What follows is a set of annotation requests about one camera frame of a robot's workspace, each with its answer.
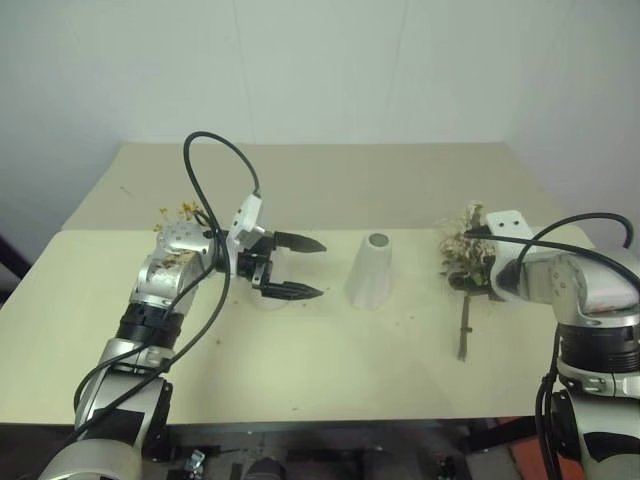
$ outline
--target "white backdrop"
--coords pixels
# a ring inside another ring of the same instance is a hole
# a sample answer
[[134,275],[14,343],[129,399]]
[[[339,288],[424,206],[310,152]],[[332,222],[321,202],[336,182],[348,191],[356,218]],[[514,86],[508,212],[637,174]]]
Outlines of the white backdrop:
[[36,257],[121,142],[195,129],[246,143],[508,141],[568,211],[640,220],[638,6],[3,2],[0,232]]

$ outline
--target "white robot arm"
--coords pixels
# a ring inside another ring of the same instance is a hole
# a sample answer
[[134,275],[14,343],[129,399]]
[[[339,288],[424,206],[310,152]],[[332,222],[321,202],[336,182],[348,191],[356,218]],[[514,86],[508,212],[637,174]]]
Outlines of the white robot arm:
[[[494,235],[531,238],[519,212],[487,215]],[[611,268],[557,251],[515,261],[521,245],[497,242],[492,289],[504,300],[550,304],[560,338],[548,434],[588,479],[640,478],[640,295]],[[627,250],[605,253],[640,276]]]

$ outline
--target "black band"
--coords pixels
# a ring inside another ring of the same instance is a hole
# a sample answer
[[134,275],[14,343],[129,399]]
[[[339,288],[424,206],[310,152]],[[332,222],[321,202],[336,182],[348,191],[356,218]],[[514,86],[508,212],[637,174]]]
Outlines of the black band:
[[130,303],[120,319],[116,336],[140,343],[153,339],[155,346],[173,348],[180,335],[184,315],[172,313],[163,321],[165,311],[164,308]]
[[640,369],[640,326],[574,327],[560,324],[561,358],[575,368],[601,373],[629,373]]

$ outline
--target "robotic arm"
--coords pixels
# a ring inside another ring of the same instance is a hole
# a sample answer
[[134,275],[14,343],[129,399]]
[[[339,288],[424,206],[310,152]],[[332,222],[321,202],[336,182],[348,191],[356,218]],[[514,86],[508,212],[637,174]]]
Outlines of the robotic arm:
[[[487,215],[492,234],[533,236],[519,212]],[[505,300],[550,304],[560,335],[551,435],[588,479],[640,476],[640,312],[638,291],[618,273],[574,254],[528,254],[498,242],[492,288]],[[640,276],[627,250],[607,253]]]
[[[234,227],[240,223],[236,218]],[[296,300],[322,295],[304,284],[269,281],[270,255],[276,247],[315,252],[326,250],[322,244],[250,224],[245,221],[243,228],[226,232],[227,244],[233,246],[232,273],[249,279],[263,296]],[[243,236],[248,228],[254,231],[249,239]],[[100,358],[100,365],[112,364],[98,368],[81,390],[75,405],[76,429],[174,356],[182,321],[196,293],[196,288],[186,289],[212,262],[223,270],[220,259],[220,245],[206,226],[180,222],[159,232],[155,249],[138,273],[116,336],[107,342]],[[40,480],[140,479],[141,458],[152,456],[165,433],[172,389],[164,378],[154,379],[111,411],[108,420],[96,423],[64,448]]]

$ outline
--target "beige tabletop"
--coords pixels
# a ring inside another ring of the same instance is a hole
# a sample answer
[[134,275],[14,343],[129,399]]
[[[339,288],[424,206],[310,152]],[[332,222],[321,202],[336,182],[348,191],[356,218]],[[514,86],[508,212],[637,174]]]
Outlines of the beige tabletop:
[[[282,230],[432,228],[471,200],[520,210],[531,225],[563,215],[503,143],[246,145],[262,184],[266,219]],[[252,189],[226,147],[193,146],[193,166],[222,225]],[[65,230],[147,230],[195,199],[182,147],[125,144],[65,223]]]
[[[288,254],[292,278],[324,296],[261,310],[233,282],[220,318],[168,374],[170,423],[468,418],[530,415],[550,359],[555,319],[543,305],[474,298],[469,357],[456,359],[461,296],[439,275],[439,233],[382,230],[393,291],[352,308],[343,286],[363,230],[306,232],[323,254]],[[567,228],[555,240],[589,245]],[[68,424],[154,247],[150,231],[58,234],[0,310],[0,422]],[[200,328],[222,276],[200,286],[177,347]]]

